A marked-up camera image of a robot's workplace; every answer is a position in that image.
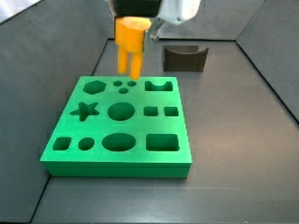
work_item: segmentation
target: green shape sorter block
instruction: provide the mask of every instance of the green shape sorter block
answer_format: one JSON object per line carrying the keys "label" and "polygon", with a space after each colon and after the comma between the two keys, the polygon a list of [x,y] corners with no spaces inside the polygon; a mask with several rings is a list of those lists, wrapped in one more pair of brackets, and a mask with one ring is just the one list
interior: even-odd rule
{"label": "green shape sorter block", "polygon": [[82,77],[42,155],[54,176],[186,178],[177,78]]}

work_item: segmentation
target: black object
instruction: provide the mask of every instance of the black object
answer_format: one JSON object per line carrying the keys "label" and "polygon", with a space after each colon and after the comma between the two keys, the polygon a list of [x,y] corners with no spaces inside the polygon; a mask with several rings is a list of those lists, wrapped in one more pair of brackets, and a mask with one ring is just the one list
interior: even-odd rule
{"label": "black object", "polygon": [[166,72],[202,72],[210,48],[200,51],[198,45],[166,45],[163,70]]}
{"label": "black object", "polygon": [[162,0],[114,0],[117,16],[155,18],[161,3]]}

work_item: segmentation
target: gray table surface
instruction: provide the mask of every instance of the gray table surface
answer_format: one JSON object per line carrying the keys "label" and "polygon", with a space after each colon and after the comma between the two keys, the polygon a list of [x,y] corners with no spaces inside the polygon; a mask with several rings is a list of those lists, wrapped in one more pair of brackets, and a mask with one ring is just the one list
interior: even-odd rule
{"label": "gray table surface", "polygon": [[[165,73],[163,45],[210,47],[204,73]],[[97,75],[117,75],[113,41]],[[161,41],[145,76],[175,76],[194,164],[179,178],[51,178],[34,222],[299,222],[299,129],[234,42]]]}

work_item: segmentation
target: square hole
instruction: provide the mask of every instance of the square hole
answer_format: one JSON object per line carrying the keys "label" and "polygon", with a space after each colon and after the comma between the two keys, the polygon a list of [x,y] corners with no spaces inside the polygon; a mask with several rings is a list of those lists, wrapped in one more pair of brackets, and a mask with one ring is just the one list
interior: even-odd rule
{"label": "square hole", "polygon": [[55,151],[66,151],[71,147],[71,138],[62,136],[55,140],[53,149]]}
{"label": "square hole", "polygon": [[178,151],[181,149],[178,136],[175,134],[149,134],[146,149],[149,151]]}
{"label": "square hole", "polygon": [[145,107],[146,116],[158,116],[158,107]]}
{"label": "square hole", "polygon": [[179,110],[177,107],[165,107],[163,112],[166,116],[178,116],[179,115]]}

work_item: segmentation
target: circular hole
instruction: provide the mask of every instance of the circular hole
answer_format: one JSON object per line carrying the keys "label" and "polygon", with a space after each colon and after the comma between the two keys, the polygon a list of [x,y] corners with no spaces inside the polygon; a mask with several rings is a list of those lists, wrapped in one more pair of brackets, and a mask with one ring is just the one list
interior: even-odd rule
{"label": "circular hole", "polygon": [[122,122],[130,119],[135,112],[135,107],[130,103],[119,102],[110,107],[107,110],[107,115],[113,120]]}
{"label": "circular hole", "polygon": [[118,92],[119,92],[122,95],[123,95],[123,94],[127,94],[129,89],[123,87],[123,88],[119,89]]}
{"label": "circular hole", "polygon": [[134,87],[134,86],[137,85],[137,82],[131,80],[131,81],[127,83],[127,85],[129,85],[130,87]]}
{"label": "circular hole", "polygon": [[102,144],[110,151],[129,151],[137,145],[137,139],[125,133],[117,133],[105,137]]}
{"label": "circular hole", "polygon": [[95,145],[95,140],[91,137],[86,137],[79,141],[79,148],[83,151],[89,151]]}
{"label": "circular hole", "polygon": [[123,85],[123,81],[117,80],[115,83],[114,83],[114,85],[115,85],[117,87],[121,87],[121,86]]}

